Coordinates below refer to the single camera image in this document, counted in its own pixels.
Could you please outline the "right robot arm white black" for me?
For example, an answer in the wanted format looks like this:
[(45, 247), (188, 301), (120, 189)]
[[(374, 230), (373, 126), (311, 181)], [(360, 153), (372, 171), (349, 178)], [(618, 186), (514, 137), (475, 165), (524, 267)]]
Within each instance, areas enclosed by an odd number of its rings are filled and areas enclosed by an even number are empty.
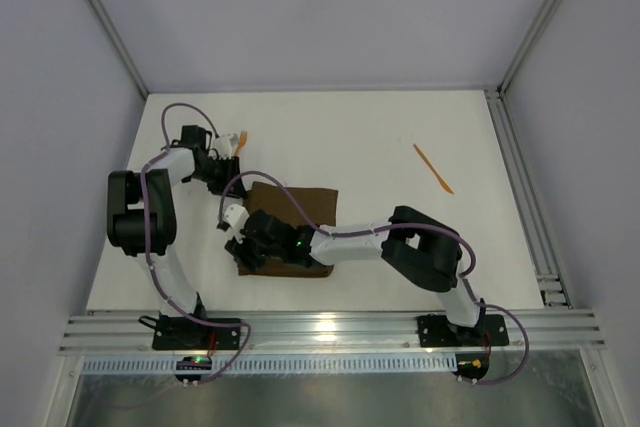
[(263, 210), (250, 213), (232, 205), (219, 228), (232, 232), (225, 250), (251, 272), (273, 259), (305, 269), (382, 260), (414, 286), (437, 294), (445, 325), (460, 343), (484, 337), (486, 308), (467, 281), (476, 267), (473, 248), (455, 230), (413, 208), (398, 206), (387, 219), (340, 228), (311, 221), (293, 226)]

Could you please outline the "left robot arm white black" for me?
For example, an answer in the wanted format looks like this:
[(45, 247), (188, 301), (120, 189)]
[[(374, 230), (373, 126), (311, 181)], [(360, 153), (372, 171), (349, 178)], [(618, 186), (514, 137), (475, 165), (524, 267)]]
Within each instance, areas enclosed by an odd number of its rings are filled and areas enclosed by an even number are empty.
[(177, 216), (173, 188), (200, 181), (224, 198), (246, 199), (238, 151), (244, 134), (219, 135), (214, 128), (186, 125), (140, 171), (108, 176), (107, 237), (145, 271), (160, 302), (156, 323), (161, 334), (183, 319), (201, 329), (237, 329), (239, 321), (207, 317), (199, 293), (187, 280), (174, 248)]

